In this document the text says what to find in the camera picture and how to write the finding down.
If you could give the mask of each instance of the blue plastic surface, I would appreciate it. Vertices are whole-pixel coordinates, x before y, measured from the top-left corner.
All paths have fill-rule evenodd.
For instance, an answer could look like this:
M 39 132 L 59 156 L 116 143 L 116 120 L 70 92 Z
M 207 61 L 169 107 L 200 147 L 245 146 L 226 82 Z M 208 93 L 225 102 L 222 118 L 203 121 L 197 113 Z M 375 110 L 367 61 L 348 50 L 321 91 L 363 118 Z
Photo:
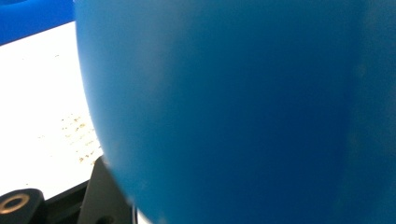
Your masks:
M 396 221 L 396 2 L 77 3 L 92 119 L 154 223 Z
M 0 0 L 0 45 L 73 19 L 73 0 Z

